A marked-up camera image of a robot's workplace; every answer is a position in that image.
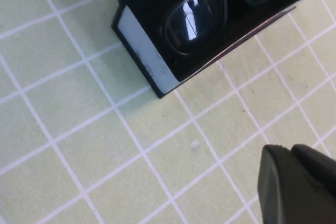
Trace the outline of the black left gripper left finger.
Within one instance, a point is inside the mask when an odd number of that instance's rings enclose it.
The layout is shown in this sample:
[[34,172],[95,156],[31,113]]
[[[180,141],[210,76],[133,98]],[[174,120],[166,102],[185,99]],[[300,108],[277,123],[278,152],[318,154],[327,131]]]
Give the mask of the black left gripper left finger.
[[257,190],[263,223],[335,223],[335,198],[291,149],[263,147]]

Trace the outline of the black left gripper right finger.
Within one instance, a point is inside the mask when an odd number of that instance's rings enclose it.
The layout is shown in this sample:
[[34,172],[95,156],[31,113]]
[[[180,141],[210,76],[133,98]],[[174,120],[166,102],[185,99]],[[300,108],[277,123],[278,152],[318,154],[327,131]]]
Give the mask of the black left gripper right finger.
[[308,173],[335,198],[335,160],[303,144],[296,144],[291,152]]

